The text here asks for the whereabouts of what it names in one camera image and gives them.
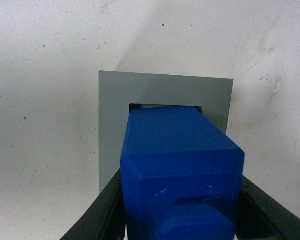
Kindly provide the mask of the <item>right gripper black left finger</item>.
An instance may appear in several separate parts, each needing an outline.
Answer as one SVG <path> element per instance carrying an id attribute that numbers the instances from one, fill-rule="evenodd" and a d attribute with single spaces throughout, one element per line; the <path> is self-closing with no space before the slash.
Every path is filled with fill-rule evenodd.
<path id="1" fill-rule="evenodd" d="M 123 240 L 126 215 L 121 172 L 117 171 L 63 240 Z"/>

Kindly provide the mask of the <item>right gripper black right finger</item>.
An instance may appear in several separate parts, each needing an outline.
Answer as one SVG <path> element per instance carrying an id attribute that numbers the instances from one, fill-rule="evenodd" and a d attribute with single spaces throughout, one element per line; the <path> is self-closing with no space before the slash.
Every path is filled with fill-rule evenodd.
<path id="1" fill-rule="evenodd" d="M 243 177 L 236 237 L 239 240 L 300 240 L 300 218 Z"/>

